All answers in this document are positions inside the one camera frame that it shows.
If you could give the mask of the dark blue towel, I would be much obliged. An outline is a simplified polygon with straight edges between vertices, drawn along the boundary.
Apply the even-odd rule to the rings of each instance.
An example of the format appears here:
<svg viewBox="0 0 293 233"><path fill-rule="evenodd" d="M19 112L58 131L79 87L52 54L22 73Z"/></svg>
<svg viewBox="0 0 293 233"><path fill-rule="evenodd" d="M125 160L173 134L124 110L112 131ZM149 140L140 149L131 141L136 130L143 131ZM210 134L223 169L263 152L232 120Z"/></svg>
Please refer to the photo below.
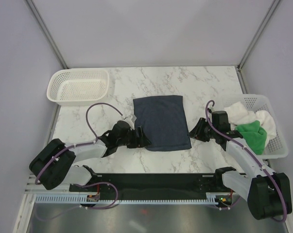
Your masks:
<svg viewBox="0 0 293 233"><path fill-rule="evenodd" d="M150 96L133 100L135 126L141 126L151 144L149 151L191 149L183 97Z"/></svg>

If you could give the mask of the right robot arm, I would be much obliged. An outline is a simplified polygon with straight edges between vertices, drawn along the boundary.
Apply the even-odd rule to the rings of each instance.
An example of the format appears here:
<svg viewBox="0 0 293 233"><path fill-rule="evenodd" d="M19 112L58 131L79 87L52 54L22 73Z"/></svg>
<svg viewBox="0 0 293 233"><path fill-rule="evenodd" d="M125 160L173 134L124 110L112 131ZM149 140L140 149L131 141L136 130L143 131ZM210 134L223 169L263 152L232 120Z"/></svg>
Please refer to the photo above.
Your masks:
<svg viewBox="0 0 293 233"><path fill-rule="evenodd" d="M233 131L225 111L206 109L206 117L199 119L190 131L190 137L202 142L213 139L230 154L245 172L241 175L233 167L216 170L213 186L218 191L227 188L247 201L252 216L257 219L282 216L282 221L292 213L291 188L285 173L276 173L266 166L249 148L238 131Z"/></svg>

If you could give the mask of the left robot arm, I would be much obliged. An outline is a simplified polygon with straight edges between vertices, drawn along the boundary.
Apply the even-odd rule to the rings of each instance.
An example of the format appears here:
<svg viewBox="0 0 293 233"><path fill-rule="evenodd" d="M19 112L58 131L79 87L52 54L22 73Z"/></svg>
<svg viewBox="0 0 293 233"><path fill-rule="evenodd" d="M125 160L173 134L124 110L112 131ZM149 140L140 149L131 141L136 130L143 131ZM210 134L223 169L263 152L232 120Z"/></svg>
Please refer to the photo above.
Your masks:
<svg viewBox="0 0 293 233"><path fill-rule="evenodd" d="M75 167L75 163L105 158L115 153L118 147L136 149L151 144L141 126L132 129L127 122L119 120L111 130L94 141L67 145L58 138L53 139L30 162L29 169L36 176L35 183L47 190L67 181L80 185L85 191L93 191L97 179L93 177L92 170L87 165Z"/></svg>

